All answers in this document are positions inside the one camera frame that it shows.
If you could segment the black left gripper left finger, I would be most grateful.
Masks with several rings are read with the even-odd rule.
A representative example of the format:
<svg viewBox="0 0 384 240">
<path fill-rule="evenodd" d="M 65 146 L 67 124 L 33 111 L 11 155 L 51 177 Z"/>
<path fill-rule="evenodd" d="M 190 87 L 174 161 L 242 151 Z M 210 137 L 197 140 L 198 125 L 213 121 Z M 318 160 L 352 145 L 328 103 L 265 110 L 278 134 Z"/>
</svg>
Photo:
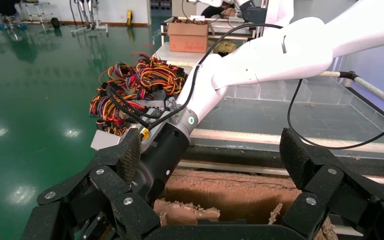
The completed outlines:
<svg viewBox="0 0 384 240">
<path fill-rule="evenodd" d="M 136 193 L 132 180 L 141 154 L 137 129 L 100 149 L 86 168 L 37 198 L 24 240 L 143 240 L 160 217 Z"/>
</svg>

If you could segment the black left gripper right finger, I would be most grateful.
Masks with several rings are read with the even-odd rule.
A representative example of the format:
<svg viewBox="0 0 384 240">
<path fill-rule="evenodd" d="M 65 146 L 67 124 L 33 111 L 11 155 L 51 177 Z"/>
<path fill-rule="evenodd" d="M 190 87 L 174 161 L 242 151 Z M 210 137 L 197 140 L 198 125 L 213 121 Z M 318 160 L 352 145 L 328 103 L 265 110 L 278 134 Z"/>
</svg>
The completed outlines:
<svg viewBox="0 0 384 240">
<path fill-rule="evenodd" d="M 384 185 L 360 175 L 330 150 L 304 143 L 290 128 L 281 133 L 279 152 L 299 196 L 282 223 L 313 239 L 333 213 L 366 240 L 384 240 Z"/>
</svg>

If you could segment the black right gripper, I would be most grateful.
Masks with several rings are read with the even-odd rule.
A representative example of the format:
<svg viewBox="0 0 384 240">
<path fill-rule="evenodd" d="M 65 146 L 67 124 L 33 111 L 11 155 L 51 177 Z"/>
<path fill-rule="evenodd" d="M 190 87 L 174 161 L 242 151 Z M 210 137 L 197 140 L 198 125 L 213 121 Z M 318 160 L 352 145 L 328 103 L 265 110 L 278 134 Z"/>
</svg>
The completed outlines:
<svg viewBox="0 0 384 240">
<path fill-rule="evenodd" d="M 165 124 L 149 148 L 141 154 L 132 191 L 149 206 L 164 192 L 166 183 L 189 147 L 189 139 L 177 127 Z"/>
</svg>

